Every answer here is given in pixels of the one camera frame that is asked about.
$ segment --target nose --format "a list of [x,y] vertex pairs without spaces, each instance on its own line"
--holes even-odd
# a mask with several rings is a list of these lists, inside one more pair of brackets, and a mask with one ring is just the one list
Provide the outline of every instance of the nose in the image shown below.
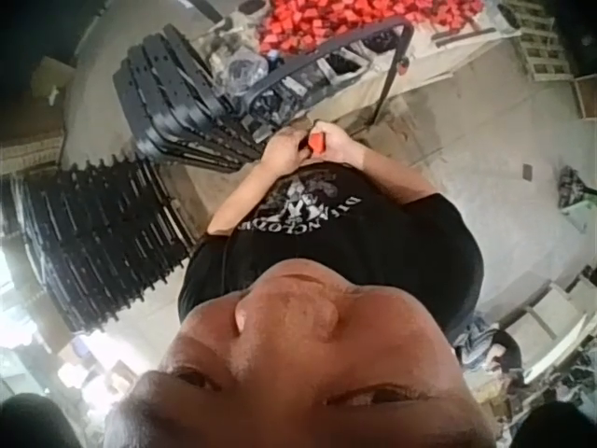
[[275,278],[260,283],[239,301],[236,325],[241,337],[273,337],[286,346],[297,341],[326,342],[339,322],[339,295],[300,276]]

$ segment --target plastic bag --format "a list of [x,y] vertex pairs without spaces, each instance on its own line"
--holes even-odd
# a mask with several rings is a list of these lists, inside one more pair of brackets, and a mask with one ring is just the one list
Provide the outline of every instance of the plastic bag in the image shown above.
[[241,47],[230,56],[221,82],[228,95],[242,96],[268,73],[267,59],[246,47]]

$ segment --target eye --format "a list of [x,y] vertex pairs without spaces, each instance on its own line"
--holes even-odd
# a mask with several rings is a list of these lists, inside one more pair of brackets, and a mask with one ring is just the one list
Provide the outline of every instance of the eye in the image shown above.
[[181,369],[179,371],[174,371],[173,375],[179,380],[200,389],[210,390],[213,392],[219,392],[222,390],[222,387],[220,387],[216,382],[212,381],[208,376],[204,375],[200,371]]
[[377,385],[359,389],[329,399],[329,406],[375,406],[378,404],[395,403],[398,401],[415,401],[428,399],[418,391],[393,385]]

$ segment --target man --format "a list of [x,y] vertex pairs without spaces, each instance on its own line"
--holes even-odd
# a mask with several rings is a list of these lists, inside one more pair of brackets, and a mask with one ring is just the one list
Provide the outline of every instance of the man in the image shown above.
[[483,276],[416,170],[318,122],[273,136],[215,213],[158,371],[105,446],[493,446],[451,342]]

